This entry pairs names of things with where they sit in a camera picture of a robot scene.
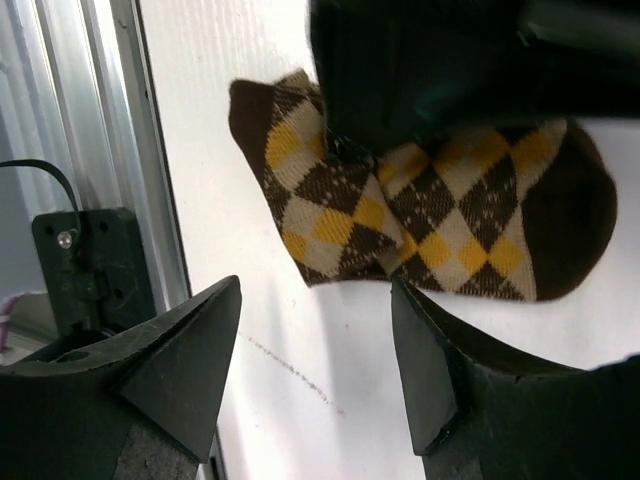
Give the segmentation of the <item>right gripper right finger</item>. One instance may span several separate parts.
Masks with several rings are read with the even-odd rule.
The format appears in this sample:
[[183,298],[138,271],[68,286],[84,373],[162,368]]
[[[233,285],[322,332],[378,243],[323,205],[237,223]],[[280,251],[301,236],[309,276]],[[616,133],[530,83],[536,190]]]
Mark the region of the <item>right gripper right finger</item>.
[[412,448],[429,479],[635,479],[639,360],[581,370],[518,350],[394,280]]

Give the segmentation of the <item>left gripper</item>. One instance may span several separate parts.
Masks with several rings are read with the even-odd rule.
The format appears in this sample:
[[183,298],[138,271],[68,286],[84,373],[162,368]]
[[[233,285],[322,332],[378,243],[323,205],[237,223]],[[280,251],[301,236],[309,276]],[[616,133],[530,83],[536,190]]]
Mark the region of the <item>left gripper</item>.
[[331,158],[469,127],[637,118],[635,1],[313,1]]

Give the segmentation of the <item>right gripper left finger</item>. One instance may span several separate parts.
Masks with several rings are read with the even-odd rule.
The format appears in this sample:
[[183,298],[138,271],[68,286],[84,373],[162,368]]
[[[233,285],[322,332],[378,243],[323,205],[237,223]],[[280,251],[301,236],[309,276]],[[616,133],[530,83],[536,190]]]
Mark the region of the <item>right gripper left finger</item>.
[[236,276],[50,361],[1,370],[5,479],[193,479],[208,461],[241,311]]

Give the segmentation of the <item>brown argyle sock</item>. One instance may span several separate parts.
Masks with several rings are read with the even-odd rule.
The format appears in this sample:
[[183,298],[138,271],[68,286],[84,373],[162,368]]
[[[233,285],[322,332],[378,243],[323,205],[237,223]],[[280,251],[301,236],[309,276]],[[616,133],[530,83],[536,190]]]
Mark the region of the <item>brown argyle sock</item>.
[[613,179],[571,120],[485,127],[380,157],[329,158],[302,72],[234,81],[229,128],[304,282],[401,278],[522,302],[575,290],[618,217]]

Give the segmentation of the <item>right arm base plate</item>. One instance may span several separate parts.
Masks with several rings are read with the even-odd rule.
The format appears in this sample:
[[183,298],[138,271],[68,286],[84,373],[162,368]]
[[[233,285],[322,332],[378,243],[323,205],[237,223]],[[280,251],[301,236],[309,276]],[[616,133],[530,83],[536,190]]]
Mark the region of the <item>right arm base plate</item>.
[[120,333],[156,316],[138,222],[128,209],[42,214],[32,234],[61,335]]

